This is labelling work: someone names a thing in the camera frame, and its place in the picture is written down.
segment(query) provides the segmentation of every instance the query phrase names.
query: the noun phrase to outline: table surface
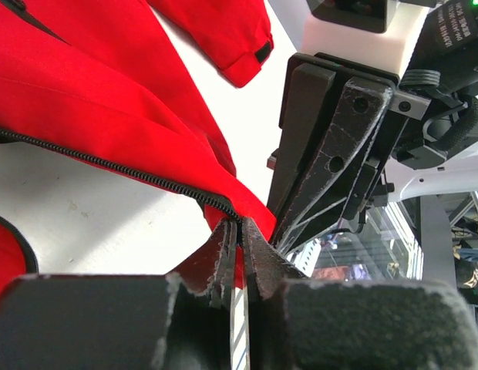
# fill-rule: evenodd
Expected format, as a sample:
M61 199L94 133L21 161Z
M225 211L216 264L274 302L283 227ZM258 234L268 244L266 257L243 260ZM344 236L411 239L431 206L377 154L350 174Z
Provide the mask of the table surface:
M243 89L157 15L229 142L238 178L264 202L295 52L269 5L268 13L275 49ZM22 143L0 145L0 215L25 235L42 273L163 274L210 236L194 200Z

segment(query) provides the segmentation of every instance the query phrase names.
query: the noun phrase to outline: red fabric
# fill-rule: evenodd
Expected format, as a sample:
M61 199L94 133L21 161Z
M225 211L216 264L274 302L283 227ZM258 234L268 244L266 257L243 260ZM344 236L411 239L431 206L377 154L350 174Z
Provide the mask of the red fabric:
M148 0L180 27L234 85L244 86L260 72L254 54L273 46L264 0Z
M25 272L22 249L14 235L0 224L0 293L14 277Z
M227 143L148 4L26 4L68 45L0 4L0 126L222 194L271 236L273 215L235 178ZM239 86L258 72L252 53L271 40L262 0L151 4ZM224 216L205 214L211 228Z

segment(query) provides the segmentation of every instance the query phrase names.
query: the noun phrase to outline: black zipper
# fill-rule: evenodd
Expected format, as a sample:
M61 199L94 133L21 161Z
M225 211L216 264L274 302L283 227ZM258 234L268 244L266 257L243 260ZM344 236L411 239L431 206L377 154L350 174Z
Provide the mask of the black zipper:
M98 167L103 167L108 170L121 173L122 175L132 177L133 179L143 181L144 183L150 183L161 189L185 195L187 197L195 199L199 204L206 204L208 206L216 208L217 210L228 215L231 219L237 222L241 222L241 217L235 211L231 201L222 195L214 194L201 189L197 189L196 187L190 187L188 185L184 185L176 181L154 176L150 173L138 171L122 164L114 163L109 160L103 160L102 158L82 153L78 150L67 149L63 146L39 140L31 136L22 135L21 133L15 133L11 130L3 129L1 127L0 137L13 142L32 144L43 149L50 150L52 152L60 153L64 156L70 156L77 160L82 160L87 163L95 164Z

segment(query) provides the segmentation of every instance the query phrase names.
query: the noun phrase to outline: black trim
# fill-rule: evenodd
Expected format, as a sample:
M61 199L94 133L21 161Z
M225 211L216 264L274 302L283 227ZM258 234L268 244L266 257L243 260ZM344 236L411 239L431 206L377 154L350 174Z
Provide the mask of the black trim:
M14 131L11 131L9 129L3 129L1 127L0 137L13 142L22 142L39 146L52 152L60 153L64 156L70 156L77 160L91 163L98 167L111 170L113 172L121 173L122 175L132 177L133 179L143 181L144 183L152 184L161 189L193 198L198 202L198 204L206 204L207 206L216 208L234 220L241 219L239 214L237 214L237 212L235 211L231 201L222 195L211 193L209 191L198 189L196 187L191 187L184 183L178 183L176 181L164 179L151 173L145 173L139 170L135 170L122 164L114 163L109 160L104 160L97 156L92 156L90 154L79 152L78 150L68 149L60 145L36 139L35 137L22 135L21 133L16 133Z
M264 62L267 59L267 57L270 55L272 49L273 48L271 47L271 42L267 41L267 43L264 44L261 47L261 49L259 49L254 54L254 56L256 56L256 60L258 61L258 63Z
M55 37L59 41L64 42L67 44L66 41L61 39L57 34L55 34L53 31L51 31L48 27L43 25L36 17L31 15L26 11L26 4L23 0L0 0L0 3L2 3L6 8L11 10L13 13L15 13L18 17L23 19L25 22L29 23L30 25L33 25L37 29L40 29L41 31Z
M8 229L8 231L13 234L16 241L18 242L18 246L23 252L23 257L25 258L25 266L27 274L36 274L39 272L39 264L37 263L37 257L35 256L35 252L33 251L32 247L30 247L29 242L25 239L22 233L11 224L9 221L5 220L0 216L0 225Z

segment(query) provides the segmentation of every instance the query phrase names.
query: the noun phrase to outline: printed label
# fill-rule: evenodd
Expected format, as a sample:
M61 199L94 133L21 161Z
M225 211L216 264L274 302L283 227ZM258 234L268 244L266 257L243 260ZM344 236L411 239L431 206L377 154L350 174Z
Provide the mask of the printed label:
M469 9L461 2L447 3L436 10L442 47L449 52L475 37L478 29Z

